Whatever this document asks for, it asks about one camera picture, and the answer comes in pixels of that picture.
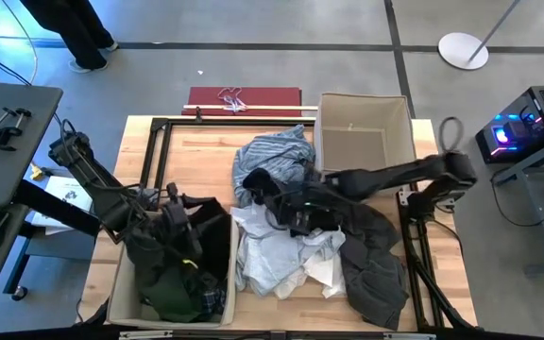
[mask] white cloth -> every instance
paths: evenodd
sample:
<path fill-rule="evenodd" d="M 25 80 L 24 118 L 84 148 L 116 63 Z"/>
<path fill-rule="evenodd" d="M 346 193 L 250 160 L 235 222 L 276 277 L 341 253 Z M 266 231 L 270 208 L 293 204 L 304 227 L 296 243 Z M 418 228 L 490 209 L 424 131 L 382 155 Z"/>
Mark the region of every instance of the white cloth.
<path fill-rule="evenodd" d="M 261 297 L 274 290 L 279 298 L 287 298 L 311 275 L 333 292 L 341 291 L 343 281 L 335 281 L 334 258 L 346 241 L 344 233 L 315 229 L 310 235 L 291 237 L 288 229 L 272 228 L 266 212 L 265 206 L 256 204 L 230 209 L 245 231 L 237 255 L 238 289 L 243 290 L 248 284 Z M 267 218 L 272 221 L 274 216 L 267 212 Z"/>

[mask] person's leg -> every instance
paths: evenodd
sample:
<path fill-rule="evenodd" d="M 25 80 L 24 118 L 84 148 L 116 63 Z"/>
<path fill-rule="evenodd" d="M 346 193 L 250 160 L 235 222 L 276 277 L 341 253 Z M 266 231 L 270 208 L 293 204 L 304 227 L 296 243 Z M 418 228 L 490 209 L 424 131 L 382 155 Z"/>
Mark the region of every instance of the person's leg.
<path fill-rule="evenodd" d="M 41 27 L 60 34 L 80 68 L 95 70 L 107 65 L 87 28 L 67 1 L 21 0 L 21 2 Z"/>
<path fill-rule="evenodd" d="M 98 48 L 107 48 L 115 44 L 114 39 L 102 25 L 89 0 L 67 0 L 75 15 L 83 23 L 90 37 Z"/>

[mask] sneaker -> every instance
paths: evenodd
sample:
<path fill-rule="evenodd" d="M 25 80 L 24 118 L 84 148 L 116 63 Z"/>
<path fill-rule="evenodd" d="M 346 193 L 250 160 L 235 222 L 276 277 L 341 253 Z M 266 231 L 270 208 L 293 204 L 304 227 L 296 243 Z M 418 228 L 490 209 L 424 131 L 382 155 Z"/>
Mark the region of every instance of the sneaker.
<path fill-rule="evenodd" d="M 70 60 L 68 62 L 68 68 L 71 69 L 71 71 L 75 72 L 75 73 L 79 73 L 79 74 L 84 74 L 84 73 L 88 73 L 88 72 L 91 72 L 91 71 L 102 71 L 104 69 L 106 69 L 107 67 L 109 67 L 109 64 L 106 63 L 106 65 L 100 67 L 99 69 L 84 69 L 83 67 L 77 65 L 77 61 L 76 60 Z"/>
<path fill-rule="evenodd" d="M 112 51 L 115 51 L 117 48 L 119 48 L 119 43 L 118 42 L 113 42 L 112 45 L 110 45 L 109 47 L 106 47 L 104 49 L 109 51 L 109 52 L 112 52 Z"/>

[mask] metal pole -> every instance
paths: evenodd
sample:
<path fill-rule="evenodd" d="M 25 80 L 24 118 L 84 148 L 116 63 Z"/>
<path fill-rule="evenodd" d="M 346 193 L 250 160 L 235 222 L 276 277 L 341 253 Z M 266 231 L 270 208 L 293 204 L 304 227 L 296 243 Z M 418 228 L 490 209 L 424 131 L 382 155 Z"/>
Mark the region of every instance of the metal pole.
<path fill-rule="evenodd" d="M 488 41 L 490 40 L 490 38 L 492 37 L 493 34 L 495 34 L 495 32 L 497 31 L 497 29 L 499 29 L 499 26 L 502 24 L 502 22 L 505 21 L 505 19 L 507 19 L 507 16 L 509 15 L 509 13 L 511 13 L 512 10 L 514 10 L 514 8 L 518 5 L 520 0 L 514 0 L 514 2 L 511 4 L 511 6 L 507 9 L 507 11 L 503 14 L 503 16 L 499 19 L 499 21 L 497 22 L 497 24 L 492 27 L 492 29 L 490 30 L 490 33 L 488 33 L 488 35 L 486 36 L 486 38 L 484 38 L 484 40 L 482 41 L 482 43 L 480 43 L 480 46 L 478 46 L 478 48 L 476 49 L 475 52 L 473 52 L 473 55 L 471 55 L 471 57 L 469 58 L 469 61 L 472 61 L 474 58 L 476 58 L 476 56 L 478 55 L 478 53 L 480 52 L 480 50 L 482 49 L 482 47 L 486 46 L 486 43 L 488 43 Z"/>

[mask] white round base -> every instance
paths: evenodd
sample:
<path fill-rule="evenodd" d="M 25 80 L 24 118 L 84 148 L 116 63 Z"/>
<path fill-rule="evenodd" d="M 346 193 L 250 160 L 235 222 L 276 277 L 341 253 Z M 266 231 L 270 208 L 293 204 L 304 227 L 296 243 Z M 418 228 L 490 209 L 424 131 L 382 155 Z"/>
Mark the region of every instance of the white round base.
<path fill-rule="evenodd" d="M 467 33 L 449 33 L 440 39 L 438 52 L 445 62 L 463 70 L 476 70 L 488 61 L 488 50 L 482 47 L 478 55 L 469 61 L 482 42 Z"/>

